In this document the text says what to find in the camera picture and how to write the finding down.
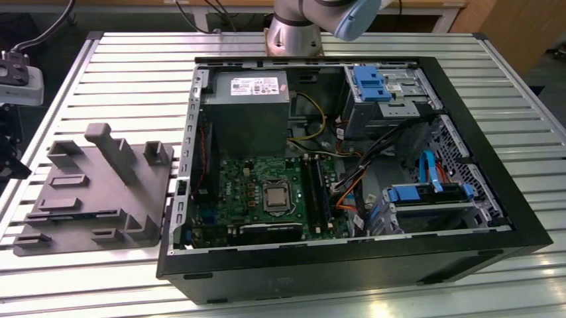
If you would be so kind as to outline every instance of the blue plastic tab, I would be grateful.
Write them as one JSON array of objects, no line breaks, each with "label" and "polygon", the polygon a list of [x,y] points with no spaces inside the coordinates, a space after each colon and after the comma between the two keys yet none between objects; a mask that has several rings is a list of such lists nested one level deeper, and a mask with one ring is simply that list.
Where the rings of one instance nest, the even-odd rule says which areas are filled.
[{"label": "blue plastic tab", "polygon": [[396,195],[395,189],[387,190],[387,194],[388,194],[388,200],[391,202],[397,202],[399,201],[399,196]]},{"label": "blue plastic tab", "polygon": [[420,200],[420,196],[413,185],[404,185],[393,188],[400,201],[415,201]]},{"label": "blue plastic tab", "polygon": [[377,213],[379,213],[379,204],[375,204],[373,211],[371,212],[371,216],[369,216],[369,221],[373,220]]},{"label": "blue plastic tab", "polygon": [[353,78],[363,101],[391,101],[391,93],[384,87],[384,78],[375,66],[353,66]]},{"label": "blue plastic tab", "polygon": [[465,197],[468,200],[473,198],[475,192],[473,192],[473,186],[471,184],[461,184],[463,191],[465,193]]}]

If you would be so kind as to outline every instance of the motherboard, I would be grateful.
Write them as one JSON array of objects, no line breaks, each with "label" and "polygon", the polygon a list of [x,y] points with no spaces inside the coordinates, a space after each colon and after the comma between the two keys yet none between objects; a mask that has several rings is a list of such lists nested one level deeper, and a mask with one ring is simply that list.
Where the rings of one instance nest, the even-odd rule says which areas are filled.
[{"label": "motherboard", "polygon": [[[317,194],[328,195],[331,183],[337,178],[333,161],[320,158],[311,164],[320,168],[320,174],[316,174],[323,188],[316,189]],[[347,219],[335,214],[333,206],[320,209],[320,218],[313,215],[316,208],[308,208],[316,198],[307,165],[303,157],[222,160],[218,199],[213,206],[200,206],[200,219],[208,226],[193,229],[193,243],[198,245],[198,238],[213,237],[213,242],[205,243],[208,247],[229,246],[229,236],[236,234],[234,231],[240,236],[245,231],[287,232],[281,235],[295,236],[297,240],[347,237]]]}]

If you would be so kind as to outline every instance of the power supply label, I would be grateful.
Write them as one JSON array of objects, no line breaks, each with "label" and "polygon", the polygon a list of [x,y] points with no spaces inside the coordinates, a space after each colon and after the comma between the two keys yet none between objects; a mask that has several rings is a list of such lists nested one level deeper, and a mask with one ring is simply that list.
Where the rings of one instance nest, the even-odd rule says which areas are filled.
[{"label": "power supply label", "polygon": [[234,78],[230,82],[229,95],[277,95],[276,78]]}]

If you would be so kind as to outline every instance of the cpu socket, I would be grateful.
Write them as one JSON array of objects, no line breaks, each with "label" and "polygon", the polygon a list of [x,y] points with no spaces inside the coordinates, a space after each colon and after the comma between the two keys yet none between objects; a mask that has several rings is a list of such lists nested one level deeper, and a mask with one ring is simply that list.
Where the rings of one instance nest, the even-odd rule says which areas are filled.
[{"label": "cpu socket", "polygon": [[274,217],[291,210],[289,184],[285,181],[262,183],[262,210]]}]

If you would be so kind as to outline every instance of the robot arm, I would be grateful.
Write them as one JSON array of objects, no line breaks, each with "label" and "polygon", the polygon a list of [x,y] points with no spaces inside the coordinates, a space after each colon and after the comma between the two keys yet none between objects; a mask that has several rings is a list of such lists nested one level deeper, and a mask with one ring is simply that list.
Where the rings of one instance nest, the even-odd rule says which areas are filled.
[{"label": "robot arm", "polygon": [[320,28],[344,41],[369,27],[381,0],[276,0],[266,45],[270,55],[315,56],[320,53]]}]

